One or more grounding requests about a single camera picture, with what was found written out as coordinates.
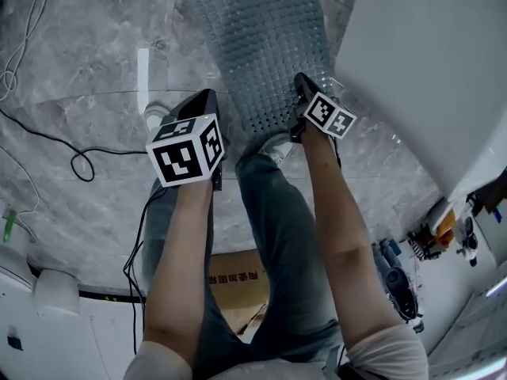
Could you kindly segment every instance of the jeans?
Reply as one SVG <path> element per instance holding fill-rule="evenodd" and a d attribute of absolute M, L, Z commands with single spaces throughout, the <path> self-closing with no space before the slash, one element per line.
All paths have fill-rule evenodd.
<path fill-rule="evenodd" d="M 236 166 L 242 200 L 252 226 L 271 294 L 264 321 L 252 343 L 232 332 L 208 284 L 212 254 L 212 206 L 204 262 L 204 321 L 193 368 L 194 378 L 210 378 L 240 363 L 285 359 L 324 366 L 339 342 L 339 328 L 314 217 L 297 188 L 287 182 L 268 157 L 254 154 Z M 160 189 L 156 181 L 153 190 Z M 147 211 L 143 274 L 151 283 L 177 198 L 177 188 L 154 201 Z"/>

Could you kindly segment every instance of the white shirt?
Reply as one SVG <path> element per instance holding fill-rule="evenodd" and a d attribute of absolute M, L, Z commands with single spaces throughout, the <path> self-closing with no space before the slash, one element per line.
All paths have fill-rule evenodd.
<path fill-rule="evenodd" d="M 419 337 L 402 324 L 385 329 L 352 347 L 347 356 L 366 379 L 378 374 L 390 380 L 427 380 L 428 358 Z M 213 380 L 326 380 L 314 363 L 290 363 L 282 359 L 244 363 L 217 374 Z M 192 369 L 176 352 L 143 342 L 124 380 L 191 380 Z"/>

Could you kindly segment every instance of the perforated mat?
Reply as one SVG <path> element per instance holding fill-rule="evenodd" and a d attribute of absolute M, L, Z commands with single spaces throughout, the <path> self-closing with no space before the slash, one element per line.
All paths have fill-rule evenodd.
<path fill-rule="evenodd" d="M 224 83 L 253 138 L 286 129 L 304 72 L 330 93 L 318 0 L 189 0 Z"/>

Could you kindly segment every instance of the wire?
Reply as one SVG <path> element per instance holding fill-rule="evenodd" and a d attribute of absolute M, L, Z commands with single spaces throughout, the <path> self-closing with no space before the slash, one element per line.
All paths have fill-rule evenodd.
<path fill-rule="evenodd" d="M 415 295 L 417 297 L 418 289 L 417 289 L 417 256 L 414 252 L 414 282 L 415 282 Z"/>
<path fill-rule="evenodd" d="M 334 146 L 334 153 L 336 154 L 336 160 L 338 161 L 338 166 L 340 166 L 341 169 L 341 159 L 340 154 L 338 153 L 338 138 L 332 138 L 333 140 L 333 146 Z"/>
<path fill-rule="evenodd" d="M 79 180 L 85 181 L 86 183 L 89 183 L 89 182 L 91 182 L 91 181 L 93 181 L 95 179 L 95 168 L 93 167 L 93 163 L 91 162 L 90 158 L 88 158 L 86 156 L 86 154 L 88 154 L 89 152 L 102 152 L 102 153 L 105 153 L 105 154 L 120 155 L 120 156 L 122 156 L 122 155 L 133 155 L 133 154 L 147 154 L 147 152 L 145 150 L 121 151 L 121 150 L 112 150 L 112 149 L 108 149 L 108 148 L 101 148 L 99 146 L 92 146 L 92 147 L 89 147 L 89 148 L 85 148 L 84 150 L 80 150 L 76 146 L 72 145 L 71 143 L 67 142 L 64 139 L 55 137 L 53 135 L 44 134 L 42 132 L 35 131 L 35 130 L 33 130 L 30 127 L 27 127 L 21 121 L 15 119 L 14 117 L 12 117 L 9 114 L 7 114 L 6 112 L 4 112 L 1 108 L 0 108 L 0 113 L 3 114 L 4 117 L 6 117 L 9 120 L 11 120 L 14 123 L 16 123 L 18 126 L 20 126 L 22 129 L 24 129 L 25 131 L 27 131 L 29 134 L 32 134 L 32 135 L 35 135 L 35 136 L 40 136 L 42 138 L 46 138 L 46 139 L 49 139 L 50 141 L 54 141 L 54 142 L 57 142 L 57 143 L 62 143 L 63 145 L 67 146 L 68 148 L 72 149 L 76 153 L 72 157 L 72 159 L 71 159 L 72 172 L 74 173 L 74 175 Z M 84 158 L 85 161 L 88 163 L 88 165 L 90 167 L 90 170 L 91 170 L 91 177 L 84 177 L 82 174 L 80 174 L 76 170 L 76 168 L 74 166 L 74 161 L 77 158 Z"/>
<path fill-rule="evenodd" d="M 137 278 L 135 277 L 134 259 L 137 255 L 137 252 L 141 249 L 141 247 L 143 246 L 143 243 L 144 243 L 143 241 L 140 241 L 140 238 L 141 238 L 141 232 L 143 230 L 144 219 L 146 217 L 146 212 L 147 212 L 148 206 L 151 203 L 153 203 L 155 200 L 163 197 L 167 192 L 167 188 L 162 188 L 161 190 L 158 190 L 159 188 L 160 188 L 160 186 L 158 186 L 155 189 L 156 191 L 151 195 L 150 199 L 148 199 L 148 201 L 144 205 L 143 213 L 141 214 L 141 220 L 139 221 L 139 228 L 137 230 L 137 236 L 135 238 L 134 248 L 132 249 L 130 257 L 127 259 L 127 262 L 125 263 L 125 266 L 124 266 L 124 274 L 128 279 L 128 288 L 129 288 L 130 296 L 132 299 L 132 310 L 134 313 L 132 332 L 133 332 L 133 336 L 134 336 L 134 354 L 135 355 L 137 355 L 137 332 L 135 330 L 135 323 L 137 321 L 137 312 L 135 310 L 135 303 L 133 301 L 134 292 L 133 292 L 132 288 L 135 289 L 135 291 L 137 292 L 137 295 L 139 296 L 139 302 L 141 304 L 141 310 L 143 313 L 143 331 L 144 331 L 144 313 L 145 313 L 145 309 L 146 309 L 146 300 L 143 298 L 143 295 L 141 294 L 141 290 L 139 289 L 139 283 L 137 282 Z"/>
<path fill-rule="evenodd" d="M 109 376 L 108 368 L 104 362 L 104 356 L 102 355 L 102 351 L 101 351 L 100 347 L 98 346 L 97 334 L 95 333 L 95 328 L 93 327 L 93 316 L 90 317 L 90 325 L 92 327 L 92 334 L 93 334 L 93 339 L 95 340 L 95 346 L 97 347 L 98 354 L 101 357 L 102 367 L 104 367 L 104 371 L 105 371 L 105 374 L 108 376 L 108 379 L 111 380 L 111 376 Z"/>
<path fill-rule="evenodd" d="M 19 167 L 25 173 L 25 175 L 29 179 L 30 183 L 32 184 L 33 191 L 35 192 L 35 194 L 37 196 L 37 201 L 35 203 L 35 206 L 33 206 L 32 210 L 29 210 L 29 211 L 20 211 L 20 212 L 17 213 L 17 219 L 19 220 L 19 222 L 30 233 L 30 235 L 32 236 L 32 238 L 36 241 L 36 236 L 33 234 L 32 230 L 30 230 L 30 227 L 23 220 L 21 220 L 20 215 L 23 215 L 23 214 L 32 214 L 32 213 L 34 213 L 37 210 L 37 208 L 39 207 L 39 204 L 40 204 L 40 195 L 39 195 L 39 192 L 37 190 L 37 187 L 35 186 L 35 183 L 33 183 L 32 177 L 29 175 L 29 173 L 26 171 L 26 169 L 23 167 L 23 165 L 19 161 L 17 161 L 12 155 L 10 155 L 5 149 L 3 149 L 1 146 L 0 146 L 0 150 L 4 153 L 5 156 L 7 156 L 11 161 L 13 161 L 17 165 L 17 167 Z"/>
<path fill-rule="evenodd" d="M 343 359 L 343 352 L 345 352 L 345 345 L 341 348 L 340 359 L 338 360 L 338 367 L 340 367 L 341 360 Z"/>
<path fill-rule="evenodd" d="M 9 60 L 6 63 L 6 66 L 4 68 L 4 71 L 0 74 L 0 80 L 3 80 L 3 84 L 6 88 L 6 93 L 0 97 L 0 101 L 4 101 L 10 93 L 12 93 L 17 88 L 17 71 L 19 69 L 19 66 L 21 65 L 21 61 L 25 57 L 26 53 L 26 45 L 28 43 L 28 40 L 30 36 L 32 35 L 33 30 L 39 23 L 40 17 L 42 16 L 42 13 L 44 11 L 44 8 L 46 7 L 46 4 L 48 3 L 48 0 L 43 0 L 42 5 L 40 6 L 40 11 L 37 14 L 36 20 L 33 22 L 32 27 L 30 28 L 30 21 L 32 20 L 33 12 L 35 11 L 35 4 L 37 3 L 37 0 L 33 0 L 32 6 L 30 7 L 29 11 L 29 17 L 26 21 L 25 26 L 25 35 L 23 37 L 23 42 L 17 47 L 16 51 L 10 56 Z M 13 61 L 14 57 L 17 55 L 17 53 L 21 51 L 19 57 L 17 58 L 16 65 L 14 66 L 13 70 L 9 69 L 10 63 Z"/>
<path fill-rule="evenodd" d="M 4 221 L 7 221 L 7 218 L 5 218 L 5 217 L 1 217 L 1 219 L 4 220 Z M 26 225 L 26 223 L 22 222 L 20 219 L 18 219 L 17 221 L 14 221 L 14 223 L 17 224 L 18 226 L 20 226 L 28 234 L 33 235 L 33 232 L 30 230 L 29 226 Z"/>

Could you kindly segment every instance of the floor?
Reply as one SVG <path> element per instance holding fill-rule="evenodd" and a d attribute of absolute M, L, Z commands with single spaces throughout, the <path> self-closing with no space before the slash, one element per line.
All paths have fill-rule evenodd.
<path fill-rule="evenodd" d="M 321 0 L 333 58 L 353 1 Z M 0 20 L 2 69 L 21 42 L 31 2 L 5 1 Z M 152 100 L 173 106 L 204 88 L 216 90 L 221 110 L 234 116 L 185 0 L 48 0 L 18 78 L 17 90 L 2 108 L 78 147 L 142 150 L 147 137 L 139 116 L 143 106 Z M 340 145 L 349 187 L 372 238 L 400 238 L 439 198 L 438 189 L 371 109 L 339 85 L 336 90 L 359 116 Z M 25 217 L 38 238 L 30 245 L 30 260 L 69 272 L 84 287 L 124 290 L 128 283 L 122 267 L 155 178 L 148 158 L 93 154 L 97 176 L 85 183 L 71 171 L 72 151 L 28 135 L 5 118 L 0 118 L 0 146 L 25 166 L 41 195 L 37 213 Z M 229 162 L 224 169 L 223 191 L 215 196 L 214 252 L 252 249 L 233 166 Z M 282 169 L 312 204 L 300 146 Z M 2 159 L 0 170 L 0 199 L 16 210 L 29 209 L 35 201 L 30 183 L 7 159 Z"/>

